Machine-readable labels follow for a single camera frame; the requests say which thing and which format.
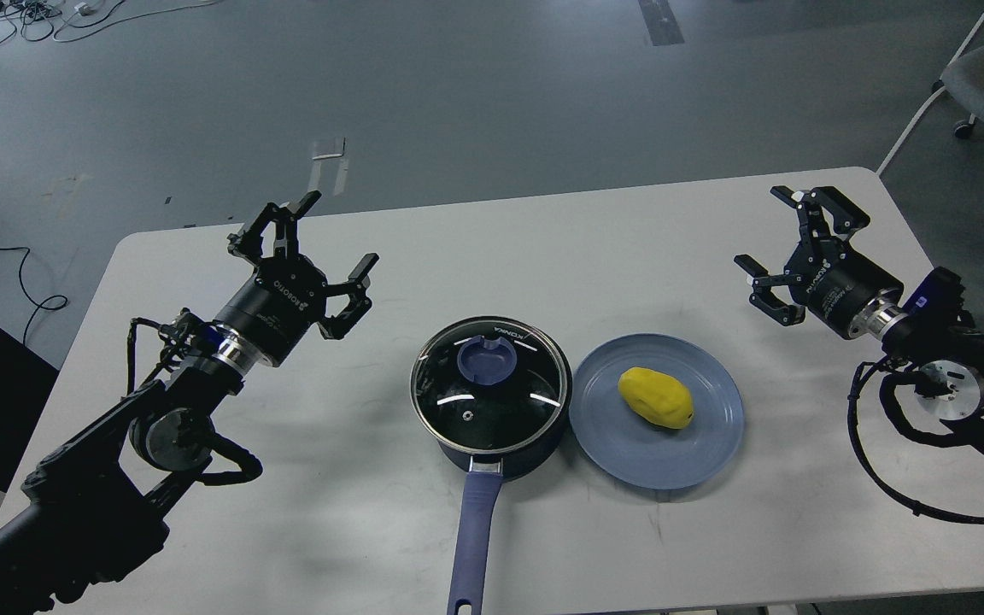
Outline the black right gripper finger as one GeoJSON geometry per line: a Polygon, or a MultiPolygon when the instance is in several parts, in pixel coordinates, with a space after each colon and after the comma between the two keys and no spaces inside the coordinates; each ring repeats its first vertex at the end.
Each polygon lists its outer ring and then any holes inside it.
{"type": "Polygon", "coordinates": [[[833,265],[850,250],[852,235],[870,225],[871,217],[833,186],[790,190],[770,187],[770,194],[796,211],[798,242],[796,265],[833,265]]]}
{"type": "Polygon", "coordinates": [[[784,302],[773,291],[776,287],[804,287],[807,284],[804,273],[785,272],[782,275],[770,275],[768,269],[746,254],[736,255],[734,263],[748,275],[751,287],[748,300],[751,305],[781,326],[804,323],[804,305],[784,302]]]}

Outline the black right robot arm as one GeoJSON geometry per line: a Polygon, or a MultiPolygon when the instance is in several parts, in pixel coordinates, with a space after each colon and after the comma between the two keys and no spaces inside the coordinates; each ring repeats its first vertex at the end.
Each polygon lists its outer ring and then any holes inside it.
{"type": "Polygon", "coordinates": [[[770,193],[797,215],[798,242],[777,275],[750,255],[735,264],[748,275],[749,301],[784,326],[815,316],[846,340],[870,335],[882,357],[860,363],[847,397],[852,451],[883,494],[914,515],[984,525],[984,515],[933,507],[903,495],[872,467],[858,432],[864,386],[880,375],[880,405],[905,439],[934,448],[973,448],[984,456],[984,332],[964,308],[964,286],[937,267],[903,299],[902,281],[852,247],[870,216],[833,186],[770,193]]]}

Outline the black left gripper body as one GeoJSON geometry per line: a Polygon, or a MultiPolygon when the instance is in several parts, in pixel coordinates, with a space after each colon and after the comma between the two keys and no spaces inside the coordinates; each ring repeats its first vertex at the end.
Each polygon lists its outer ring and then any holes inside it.
{"type": "Polygon", "coordinates": [[[259,262],[253,276],[216,313],[215,322],[280,366],[325,315],[325,275],[305,256],[259,262]]]}

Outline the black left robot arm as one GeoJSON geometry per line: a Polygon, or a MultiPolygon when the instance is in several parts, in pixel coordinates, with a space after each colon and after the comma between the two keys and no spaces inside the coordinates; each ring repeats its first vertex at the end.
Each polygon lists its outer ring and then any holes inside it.
{"type": "Polygon", "coordinates": [[[257,479],[256,455],[216,431],[212,415],[254,366],[280,366],[316,326],[340,340],[367,315],[368,253],[343,283],[298,248],[298,222],[320,199],[267,203],[229,236],[253,272],[214,319],[183,310],[149,326],[163,346],[144,381],[23,480],[28,506],[0,528],[0,614],[47,612],[91,585],[119,583],[169,535],[165,518],[195,485],[257,479]]]}

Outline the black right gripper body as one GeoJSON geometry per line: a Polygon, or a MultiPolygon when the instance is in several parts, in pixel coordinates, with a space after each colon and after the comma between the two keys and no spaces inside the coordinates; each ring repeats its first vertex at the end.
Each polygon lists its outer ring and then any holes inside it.
{"type": "Polygon", "coordinates": [[[804,305],[846,340],[867,331],[870,307],[879,300],[898,302],[901,280],[856,250],[825,261],[805,288],[804,305]]]}

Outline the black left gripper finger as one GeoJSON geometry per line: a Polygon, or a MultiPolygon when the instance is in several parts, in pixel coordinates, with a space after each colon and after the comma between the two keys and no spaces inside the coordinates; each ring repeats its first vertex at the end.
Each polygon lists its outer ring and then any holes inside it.
{"type": "Polygon", "coordinates": [[[278,205],[266,203],[256,219],[245,223],[238,232],[229,235],[229,254],[259,266],[265,260],[296,262],[303,255],[298,245],[298,222],[321,198],[319,190],[311,190],[298,202],[278,205]],[[263,255],[263,232],[274,227],[272,254],[263,255]]]}
{"type": "Polygon", "coordinates": [[[367,253],[348,274],[344,283],[324,284],[323,297],[346,296],[347,304],[335,315],[325,315],[318,320],[318,331],[327,340],[341,340],[370,312],[372,301],[367,291],[370,287],[370,271],[378,264],[378,253],[367,253]]]}

